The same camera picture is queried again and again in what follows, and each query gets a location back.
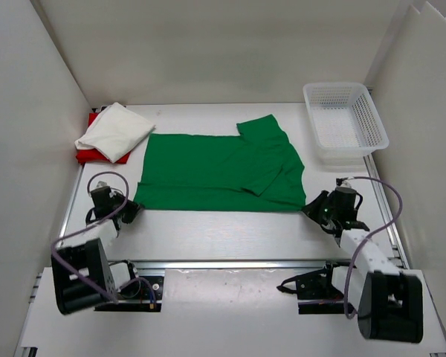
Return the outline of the red t-shirt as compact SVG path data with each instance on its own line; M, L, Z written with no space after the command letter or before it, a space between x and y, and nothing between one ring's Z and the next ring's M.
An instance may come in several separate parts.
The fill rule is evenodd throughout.
M129 160L130 152L126 153L124 156L122 156L120 159L118 159L115 163L116 164L126 164ZM99 152L97 149L79 149L77 150L77 154L75 156L79 164L85 164L88 162L94 162L94 161L102 161L102 162L108 162L111 161L105 157L101 152Z

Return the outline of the white t-shirt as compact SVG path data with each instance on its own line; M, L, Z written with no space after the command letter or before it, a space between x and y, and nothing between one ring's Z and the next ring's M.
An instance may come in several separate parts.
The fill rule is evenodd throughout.
M96 149L111 163L132 151L155 129L155 124L119 103L101 111L74 144L77 149Z

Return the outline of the green garment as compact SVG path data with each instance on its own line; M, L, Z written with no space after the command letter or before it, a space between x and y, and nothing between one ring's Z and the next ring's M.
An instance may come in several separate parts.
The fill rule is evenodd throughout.
M301 210L305 167L277 119L236 128L237 135L150 135L135 202L149 210Z

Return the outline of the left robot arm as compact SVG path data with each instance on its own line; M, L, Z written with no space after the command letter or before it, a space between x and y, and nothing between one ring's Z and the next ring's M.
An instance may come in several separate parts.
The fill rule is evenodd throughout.
M105 250L142 207L103 181L90 197L94 206L85 216L88 230L58 243L51 257L56 304L64 315L132 298L141 288L135 265L129 260L111 263Z

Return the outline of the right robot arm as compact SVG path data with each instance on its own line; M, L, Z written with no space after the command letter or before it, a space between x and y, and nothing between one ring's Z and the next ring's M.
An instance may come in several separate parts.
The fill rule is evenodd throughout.
M418 344L424 333L422 283L373 242L377 232L358 220L362 201L357 190L339 184L302 209L351 257L347 266L320 277L320 291L331 298L342 294L345 315L357 319L365 339Z

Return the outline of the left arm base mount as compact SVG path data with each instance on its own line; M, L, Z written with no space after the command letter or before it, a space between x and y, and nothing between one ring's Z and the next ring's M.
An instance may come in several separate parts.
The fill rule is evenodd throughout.
M95 312L161 312L164 276L139 269L135 262L118 260L109 263L119 304L107 303Z

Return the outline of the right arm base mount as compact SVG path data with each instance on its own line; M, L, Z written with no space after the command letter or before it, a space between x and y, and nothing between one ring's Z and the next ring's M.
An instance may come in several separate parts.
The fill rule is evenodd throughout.
M277 286L284 294L296 295L300 315L337 315L344 313L343 288L332 285L336 273L346 274L349 263L330 260L314 271L289 277Z

